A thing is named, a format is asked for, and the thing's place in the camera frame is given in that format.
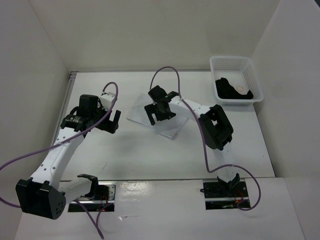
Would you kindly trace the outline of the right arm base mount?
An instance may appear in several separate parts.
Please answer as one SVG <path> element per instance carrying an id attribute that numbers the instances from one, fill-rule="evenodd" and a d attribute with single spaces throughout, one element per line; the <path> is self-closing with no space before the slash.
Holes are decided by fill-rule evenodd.
<path id="1" fill-rule="evenodd" d="M 241 180 L 231 191 L 217 180 L 203 181 L 200 192 L 204 196 L 206 210 L 249 209 L 251 207 L 247 185 Z"/>

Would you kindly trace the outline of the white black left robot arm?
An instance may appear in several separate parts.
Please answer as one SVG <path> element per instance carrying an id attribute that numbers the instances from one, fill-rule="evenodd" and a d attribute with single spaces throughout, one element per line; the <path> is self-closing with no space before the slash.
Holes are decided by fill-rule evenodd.
<path id="1" fill-rule="evenodd" d="M 114 134 L 119 127 L 121 111 L 110 120 L 117 96 L 104 92 L 101 96 L 83 94 L 78 106 L 62 120 L 54 146 L 29 179 L 15 186 L 21 210 L 52 220 L 58 219 L 70 202 L 80 197 L 93 200 L 100 194 L 96 176 L 79 174 L 76 179 L 60 186 L 63 173 L 73 154 L 94 128 Z"/>

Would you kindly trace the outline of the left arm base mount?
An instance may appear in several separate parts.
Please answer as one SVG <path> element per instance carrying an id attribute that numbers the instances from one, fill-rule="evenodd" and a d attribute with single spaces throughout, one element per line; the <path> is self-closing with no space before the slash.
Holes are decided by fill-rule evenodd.
<path id="1" fill-rule="evenodd" d="M 83 212 L 82 204 L 89 212 L 113 212 L 115 210 L 117 183 L 100 180 L 94 184 L 88 179 L 70 182 L 66 187 L 66 203 L 69 212 Z"/>

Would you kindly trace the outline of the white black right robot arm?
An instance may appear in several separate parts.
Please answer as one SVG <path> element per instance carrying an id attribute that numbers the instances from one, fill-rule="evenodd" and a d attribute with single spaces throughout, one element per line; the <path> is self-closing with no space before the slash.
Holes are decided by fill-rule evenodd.
<path id="1" fill-rule="evenodd" d="M 208 173 L 214 173 L 232 164 L 223 164 L 214 169 L 209 167 L 207 148 L 213 150 L 217 159 L 224 160 L 229 155 L 229 147 L 233 139 L 234 129 L 223 108 L 201 105 L 183 98 L 180 92 L 167 93 L 159 85 L 150 88 L 148 95 L 152 103 L 144 107 L 149 122 L 154 126 L 157 122 L 169 121 L 175 117 L 183 117 L 194 121 L 199 129 L 204 152 L 205 167 Z"/>

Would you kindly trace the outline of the white skirt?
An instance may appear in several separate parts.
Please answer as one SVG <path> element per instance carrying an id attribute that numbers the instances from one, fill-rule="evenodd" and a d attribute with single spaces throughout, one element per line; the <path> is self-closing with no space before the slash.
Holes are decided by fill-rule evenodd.
<path id="1" fill-rule="evenodd" d="M 147 94 L 141 93 L 133 103 L 126 119 L 158 135 L 173 139 L 182 130 L 187 123 L 188 118 L 176 115 L 172 119 L 158 121 L 155 125 L 151 125 L 144 109 L 146 105 L 151 103 L 151 98 Z"/>

